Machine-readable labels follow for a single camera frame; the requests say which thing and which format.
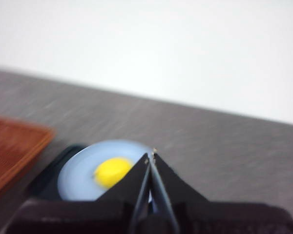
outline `gray countertop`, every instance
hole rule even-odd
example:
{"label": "gray countertop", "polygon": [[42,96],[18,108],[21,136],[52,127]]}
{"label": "gray countertop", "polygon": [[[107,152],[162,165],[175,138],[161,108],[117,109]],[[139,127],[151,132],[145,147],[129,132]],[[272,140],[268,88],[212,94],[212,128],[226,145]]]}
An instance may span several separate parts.
{"label": "gray countertop", "polygon": [[57,131],[33,169],[0,199],[0,228],[26,201],[29,182],[61,150],[114,138],[158,148],[210,200],[265,202],[293,216],[293,125],[3,71],[0,115]]}

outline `wooden tray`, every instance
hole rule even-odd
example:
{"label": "wooden tray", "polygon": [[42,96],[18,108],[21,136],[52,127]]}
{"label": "wooden tray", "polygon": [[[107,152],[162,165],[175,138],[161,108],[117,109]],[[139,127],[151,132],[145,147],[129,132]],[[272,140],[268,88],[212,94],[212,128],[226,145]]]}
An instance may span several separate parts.
{"label": "wooden tray", "polygon": [[53,137],[49,128],[0,117],[0,195],[34,165]]}

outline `white wall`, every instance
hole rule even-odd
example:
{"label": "white wall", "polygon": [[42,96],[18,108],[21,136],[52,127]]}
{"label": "white wall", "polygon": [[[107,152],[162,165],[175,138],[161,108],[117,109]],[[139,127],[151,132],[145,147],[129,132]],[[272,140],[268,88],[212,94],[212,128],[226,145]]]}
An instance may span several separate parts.
{"label": "white wall", "polygon": [[293,0],[0,0],[0,67],[293,123]]}

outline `yellow sponge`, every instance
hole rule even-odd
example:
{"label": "yellow sponge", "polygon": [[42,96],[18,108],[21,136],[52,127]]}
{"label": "yellow sponge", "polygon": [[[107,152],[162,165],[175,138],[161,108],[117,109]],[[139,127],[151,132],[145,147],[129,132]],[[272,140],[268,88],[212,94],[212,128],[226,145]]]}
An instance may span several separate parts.
{"label": "yellow sponge", "polygon": [[133,164],[124,157],[114,157],[101,163],[94,171],[95,181],[105,188],[113,187],[132,168]]}

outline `black tray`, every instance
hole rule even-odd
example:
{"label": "black tray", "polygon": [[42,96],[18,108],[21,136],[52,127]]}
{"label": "black tray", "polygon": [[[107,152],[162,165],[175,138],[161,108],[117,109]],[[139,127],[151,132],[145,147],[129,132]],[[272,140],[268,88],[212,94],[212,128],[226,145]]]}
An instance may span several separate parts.
{"label": "black tray", "polygon": [[76,144],[63,150],[29,185],[29,193],[39,199],[62,200],[57,185],[59,173],[71,157],[86,147]]}

